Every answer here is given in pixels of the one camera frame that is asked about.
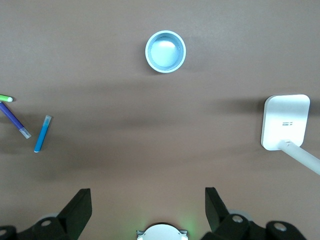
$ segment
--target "marker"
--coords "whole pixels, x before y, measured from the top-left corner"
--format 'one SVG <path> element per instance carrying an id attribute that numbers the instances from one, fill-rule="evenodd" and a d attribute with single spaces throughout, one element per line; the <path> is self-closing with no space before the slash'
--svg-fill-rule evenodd
<path id="1" fill-rule="evenodd" d="M 6 96 L 6 95 L 1 95 L 0 94 L 0 101 L 4 101 L 4 102 L 12 102 L 14 99 L 10 96 Z"/>
<path id="2" fill-rule="evenodd" d="M 31 134 L 25 129 L 25 127 L 19 122 L 19 120 L 15 117 L 15 115 L 7 108 L 7 106 L 0 101 L 0 110 L 10 119 L 10 121 L 19 129 L 20 133 L 28 139 L 31 137 Z"/>
<path id="3" fill-rule="evenodd" d="M 51 121 L 51 116 L 46 115 L 44 118 L 44 122 L 38 137 L 38 140 L 36 141 L 35 147 L 34 147 L 34 152 L 38 153 L 42 147 L 42 144 L 44 143 L 45 137 L 46 137 L 46 133 L 48 131 L 48 127 Z"/>

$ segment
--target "bowl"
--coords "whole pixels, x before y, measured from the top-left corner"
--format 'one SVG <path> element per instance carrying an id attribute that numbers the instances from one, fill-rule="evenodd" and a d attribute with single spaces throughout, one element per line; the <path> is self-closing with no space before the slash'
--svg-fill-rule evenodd
<path id="1" fill-rule="evenodd" d="M 159 73 L 172 73 L 184 63 L 186 45 L 182 38 L 169 30 L 153 34 L 145 46 L 145 58 L 154 70 Z"/>

